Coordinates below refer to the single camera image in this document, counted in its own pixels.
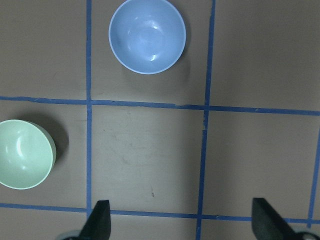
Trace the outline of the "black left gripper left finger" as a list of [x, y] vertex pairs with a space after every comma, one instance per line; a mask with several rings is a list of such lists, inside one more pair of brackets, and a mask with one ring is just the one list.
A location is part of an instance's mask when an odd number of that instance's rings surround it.
[[108, 240], [111, 235], [111, 210], [109, 200], [99, 200], [84, 224], [78, 240]]

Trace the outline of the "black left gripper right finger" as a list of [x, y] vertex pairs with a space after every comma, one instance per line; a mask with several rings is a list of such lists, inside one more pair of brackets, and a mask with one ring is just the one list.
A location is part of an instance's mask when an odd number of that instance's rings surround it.
[[251, 227], [257, 240], [298, 240], [299, 235], [265, 198], [252, 199]]

